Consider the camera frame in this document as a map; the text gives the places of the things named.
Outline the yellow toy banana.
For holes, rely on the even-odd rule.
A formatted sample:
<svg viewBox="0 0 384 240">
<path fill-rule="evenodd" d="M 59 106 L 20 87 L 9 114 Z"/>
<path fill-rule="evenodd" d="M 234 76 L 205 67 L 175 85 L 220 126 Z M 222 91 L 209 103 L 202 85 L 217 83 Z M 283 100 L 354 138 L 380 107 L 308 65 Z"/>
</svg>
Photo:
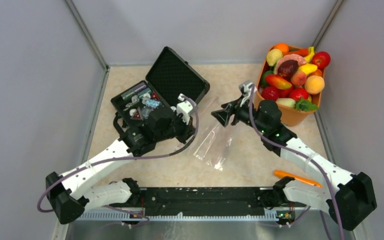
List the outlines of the yellow toy banana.
<svg viewBox="0 0 384 240">
<path fill-rule="evenodd" d="M 316 54 L 315 47 L 310 46 L 307 50 L 308 50 L 308 54 L 304 56 L 304 59 L 307 63 L 311 63 L 314 55 Z"/>
</svg>

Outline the black poker chip case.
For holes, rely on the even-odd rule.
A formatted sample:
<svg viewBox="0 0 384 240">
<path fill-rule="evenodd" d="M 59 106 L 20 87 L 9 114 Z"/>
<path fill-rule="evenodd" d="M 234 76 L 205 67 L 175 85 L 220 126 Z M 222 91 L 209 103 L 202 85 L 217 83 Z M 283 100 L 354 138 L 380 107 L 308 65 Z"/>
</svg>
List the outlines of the black poker chip case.
<svg viewBox="0 0 384 240">
<path fill-rule="evenodd" d="M 142 125 L 152 110 L 142 103 L 143 97 L 170 108 L 176 106 L 180 94 L 198 104 L 209 90 L 210 83 L 172 48 L 165 46 L 144 80 L 110 100 L 116 110 L 113 126 L 121 135 L 123 128 Z"/>
</svg>

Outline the toy peach orange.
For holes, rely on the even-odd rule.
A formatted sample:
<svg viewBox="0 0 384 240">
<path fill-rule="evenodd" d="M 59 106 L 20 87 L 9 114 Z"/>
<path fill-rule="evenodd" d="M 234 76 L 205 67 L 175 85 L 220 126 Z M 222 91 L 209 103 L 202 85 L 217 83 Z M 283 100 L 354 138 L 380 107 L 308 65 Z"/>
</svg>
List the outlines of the toy peach orange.
<svg viewBox="0 0 384 240">
<path fill-rule="evenodd" d="M 309 76 L 304 84 L 305 90 L 311 94 L 319 94 L 325 87 L 325 80 L 321 76 L 312 75 Z"/>
</svg>

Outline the yellow toy pear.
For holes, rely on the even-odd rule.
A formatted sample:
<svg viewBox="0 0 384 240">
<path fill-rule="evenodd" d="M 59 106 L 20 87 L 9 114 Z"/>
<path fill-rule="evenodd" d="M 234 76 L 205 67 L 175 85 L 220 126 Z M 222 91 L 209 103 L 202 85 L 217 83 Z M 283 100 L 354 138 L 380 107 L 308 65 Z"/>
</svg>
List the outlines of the yellow toy pear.
<svg viewBox="0 0 384 240">
<path fill-rule="evenodd" d="M 298 70 L 305 73 L 306 76 L 316 72 L 318 70 L 318 66 L 312 63 L 306 63 L 298 67 Z"/>
</svg>

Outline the clear zip top bag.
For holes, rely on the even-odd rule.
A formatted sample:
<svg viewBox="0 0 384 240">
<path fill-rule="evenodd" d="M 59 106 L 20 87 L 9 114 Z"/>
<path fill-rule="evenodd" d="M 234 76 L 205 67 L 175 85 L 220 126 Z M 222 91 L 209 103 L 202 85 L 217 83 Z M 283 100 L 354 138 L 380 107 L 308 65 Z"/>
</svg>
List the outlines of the clear zip top bag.
<svg viewBox="0 0 384 240">
<path fill-rule="evenodd" d="M 220 110 L 221 105 L 216 96 L 200 107 L 198 134 L 189 148 L 193 157 L 220 172 L 224 170 L 233 141 L 233 128 L 224 127 L 211 115 Z"/>
</svg>

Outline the orange toy carrot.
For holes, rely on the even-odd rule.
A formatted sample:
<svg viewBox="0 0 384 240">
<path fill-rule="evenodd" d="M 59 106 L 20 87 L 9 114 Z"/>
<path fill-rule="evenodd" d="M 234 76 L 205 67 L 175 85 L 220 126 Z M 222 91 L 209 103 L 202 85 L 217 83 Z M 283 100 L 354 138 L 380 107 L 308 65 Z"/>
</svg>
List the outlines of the orange toy carrot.
<svg viewBox="0 0 384 240">
<path fill-rule="evenodd" d="M 311 186 L 316 186 L 316 187 L 319 187 L 319 188 L 323 188 L 323 186 L 314 181 L 314 180 L 310 180 L 310 179 L 307 179 L 307 178 L 304 178 L 304 177 L 301 177 L 301 176 L 297 176 L 295 174 L 292 174 L 292 173 L 289 173 L 289 172 L 285 172 L 285 171 L 282 171 L 282 170 L 278 170 L 276 169 L 273 173 L 276 177 L 282 179 L 284 177 L 291 177 L 291 178 L 294 178 L 295 180 L 298 180 L 298 181 L 301 181 L 305 184 L 308 184 L 308 185 L 311 185 Z"/>
</svg>

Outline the red yellow toy mango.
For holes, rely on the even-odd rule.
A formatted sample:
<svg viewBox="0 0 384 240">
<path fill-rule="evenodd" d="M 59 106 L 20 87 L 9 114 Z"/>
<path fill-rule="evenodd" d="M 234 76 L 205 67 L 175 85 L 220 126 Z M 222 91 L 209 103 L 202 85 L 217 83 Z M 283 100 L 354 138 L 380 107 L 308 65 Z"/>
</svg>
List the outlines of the red yellow toy mango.
<svg viewBox="0 0 384 240">
<path fill-rule="evenodd" d="M 268 74 L 265 77 L 265 81 L 272 87 L 275 87 L 279 90 L 288 90 L 292 88 L 292 83 L 284 79 L 283 77 L 277 74 Z"/>
</svg>

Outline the toy watermelon slice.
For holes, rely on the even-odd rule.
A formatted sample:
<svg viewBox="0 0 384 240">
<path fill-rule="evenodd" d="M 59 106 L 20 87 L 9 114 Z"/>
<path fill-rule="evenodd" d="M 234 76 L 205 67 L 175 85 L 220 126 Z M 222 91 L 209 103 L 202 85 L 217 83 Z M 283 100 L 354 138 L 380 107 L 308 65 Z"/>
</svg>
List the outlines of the toy watermelon slice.
<svg viewBox="0 0 384 240">
<path fill-rule="evenodd" d="M 278 73 L 278 69 L 280 67 L 280 65 L 288 60 L 294 60 L 298 63 L 299 66 L 302 66 L 302 65 L 305 65 L 307 64 L 308 62 L 306 61 L 306 59 L 301 56 L 301 55 L 298 55 L 298 54 L 288 54 L 286 56 L 283 56 L 281 59 L 279 59 L 277 62 L 276 62 L 276 65 L 274 67 L 274 70 L 273 70 L 273 73 L 274 74 L 277 74 Z"/>
</svg>

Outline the red toy tomato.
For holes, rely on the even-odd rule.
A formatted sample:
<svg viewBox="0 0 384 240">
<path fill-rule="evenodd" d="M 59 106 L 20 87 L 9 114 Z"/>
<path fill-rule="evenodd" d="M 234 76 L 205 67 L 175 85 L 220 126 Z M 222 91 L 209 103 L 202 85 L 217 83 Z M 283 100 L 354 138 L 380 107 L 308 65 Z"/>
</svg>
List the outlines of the red toy tomato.
<svg viewBox="0 0 384 240">
<path fill-rule="evenodd" d="M 261 96 L 265 100 L 276 101 L 280 97 L 280 91 L 274 86 L 267 86 L 262 90 Z"/>
</svg>

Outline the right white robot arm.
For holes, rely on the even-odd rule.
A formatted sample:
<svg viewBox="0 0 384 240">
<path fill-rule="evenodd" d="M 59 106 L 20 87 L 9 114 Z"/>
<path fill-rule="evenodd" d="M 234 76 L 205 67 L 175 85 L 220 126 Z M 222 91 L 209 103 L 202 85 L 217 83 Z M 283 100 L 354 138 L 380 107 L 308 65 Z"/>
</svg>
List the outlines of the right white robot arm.
<svg viewBox="0 0 384 240">
<path fill-rule="evenodd" d="M 343 230 L 354 230 L 376 208 L 372 179 L 360 172 L 342 169 L 309 148 L 281 122 L 282 112 L 273 100 L 263 100 L 258 108 L 250 101 L 225 103 L 211 112 L 226 127 L 242 122 L 254 128 L 267 150 L 290 161 L 319 183 L 310 185 L 296 177 L 283 177 L 273 186 L 273 200 L 279 206 L 290 202 L 320 210 Z"/>
</svg>

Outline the red toy apple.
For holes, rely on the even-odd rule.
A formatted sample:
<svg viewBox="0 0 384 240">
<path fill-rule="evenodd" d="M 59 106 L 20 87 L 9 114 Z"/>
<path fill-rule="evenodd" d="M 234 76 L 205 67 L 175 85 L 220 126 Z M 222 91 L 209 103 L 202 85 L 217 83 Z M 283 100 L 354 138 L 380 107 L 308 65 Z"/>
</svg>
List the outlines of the red toy apple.
<svg viewBox="0 0 384 240">
<path fill-rule="evenodd" d="M 311 63 L 324 70 L 331 63 L 331 56 L 326 51 L 319 51 L 312 57 Z"/>
</svg>

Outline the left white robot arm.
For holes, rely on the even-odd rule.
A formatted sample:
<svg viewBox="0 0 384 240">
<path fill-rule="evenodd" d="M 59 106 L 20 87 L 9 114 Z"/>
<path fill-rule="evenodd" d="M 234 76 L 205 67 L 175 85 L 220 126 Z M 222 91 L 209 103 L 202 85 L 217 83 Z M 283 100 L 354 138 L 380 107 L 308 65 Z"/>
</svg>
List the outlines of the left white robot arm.
<svg viewBox="0 0 384 240">
<path fill-rule="evenodd" d="M 47 199 L 60 224 L 69 224 L 83 213 L 114 203 L 134 207 L 140 202 L 136 181 L 125 178 L 112 186 L 94 185 L 121 166 L 135 160 L 146 160 L 156 144 L 176 138 L 187 145 L 195 138 L 199 121 L 194 120 L 196 106 L 188 101 L 171 107 L 158 107 L 138 126 L 121 130 L 105 150 L 93 158 L 64 173 L 51 172 L 45 177 L 45 192 L 40 200 Z"/>
</svg>

